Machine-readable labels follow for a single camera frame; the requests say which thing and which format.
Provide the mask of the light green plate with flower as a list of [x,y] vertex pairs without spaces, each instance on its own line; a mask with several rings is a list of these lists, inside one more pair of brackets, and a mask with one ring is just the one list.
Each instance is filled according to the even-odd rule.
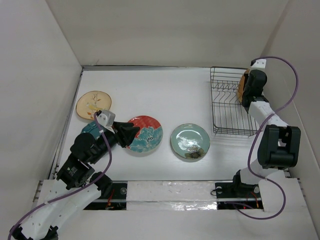
[[175,154],[184,160],[195,162],[203,158],[210,149],[211,139],[199,125],[184,123],[170,135],[170,145]]

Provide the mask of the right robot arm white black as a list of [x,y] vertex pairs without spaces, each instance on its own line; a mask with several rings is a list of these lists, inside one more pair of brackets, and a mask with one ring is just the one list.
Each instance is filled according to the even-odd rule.
[[262,70],[246,70],[240,80],[237,96],[242,107],[258,123],[256,160],[248,161],[247,167],[233,177],[231,191],[242,197],[252,191],[258,183],[270,174],[295,167],[298,162],[301,130],[283,121],[271,108],[263,95],[267,75]]

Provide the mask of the red plate with teal flower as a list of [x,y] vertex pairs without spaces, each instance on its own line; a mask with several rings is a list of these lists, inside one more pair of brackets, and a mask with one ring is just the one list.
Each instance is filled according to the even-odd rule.
[[164,136],[160,122],[148,115],[131,118],[128,123],[139,127],[133,142],[126,148],[128,154],[136,157],[146,157],[152,154],[162,143]]

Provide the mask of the white foam front bar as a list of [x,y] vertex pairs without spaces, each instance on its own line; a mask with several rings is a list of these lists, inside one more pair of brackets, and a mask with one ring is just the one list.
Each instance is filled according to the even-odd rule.
[[129,181],[128,211],[217,210],[213,181]]

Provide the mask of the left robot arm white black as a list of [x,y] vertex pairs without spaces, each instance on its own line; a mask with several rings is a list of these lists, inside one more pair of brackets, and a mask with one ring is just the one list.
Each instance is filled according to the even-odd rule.
[[28,212],[10,230],[8,238],[16,240],[57,240],[66,224],[98,198],[107,198],[113,181],[105,171],[92,167],[118,144],[128,147],[140,127],[132,122],[114,122],[111,129],[94,122],[99,136],[79,134],[70,155],[57,173],[45,201]]

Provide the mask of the dark teal scalloped plate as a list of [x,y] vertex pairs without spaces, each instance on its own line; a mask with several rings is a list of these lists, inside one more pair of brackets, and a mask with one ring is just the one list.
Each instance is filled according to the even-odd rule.
[[100,129],[101,130],[105,130],[102,126],[99,128],[96,124],[95,121],[92,121],[90,123],[88,123],[82,130],[81,130],[81,134],[82,133],[89,133],[91,134],[95,139],[98,139],[101,136],[100,133]]

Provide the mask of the orange woven plate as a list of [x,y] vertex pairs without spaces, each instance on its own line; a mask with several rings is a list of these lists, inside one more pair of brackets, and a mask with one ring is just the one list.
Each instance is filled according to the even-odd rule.
[[248,76],[249,76],[249,72],[250,72],[250,69],[247,69],[241,79],[240,79],[240,82],[238,84],[238,90],[237,90],[237,98],[238,98],[238,101],[240,103],[242,103],[242,100],[243,100],[243,93],[244,93],[244,88],[245,88],[245,84],[246,84],[246,81],[248,79]]

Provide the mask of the beige plate with bird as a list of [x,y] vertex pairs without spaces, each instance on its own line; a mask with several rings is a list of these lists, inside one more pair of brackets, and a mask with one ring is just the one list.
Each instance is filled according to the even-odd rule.
[[77,115],[86,120],[94,120],[94,114],[98,111],[109,110],[112,98],[103,91],[89,91],[79,98],[76,103]]

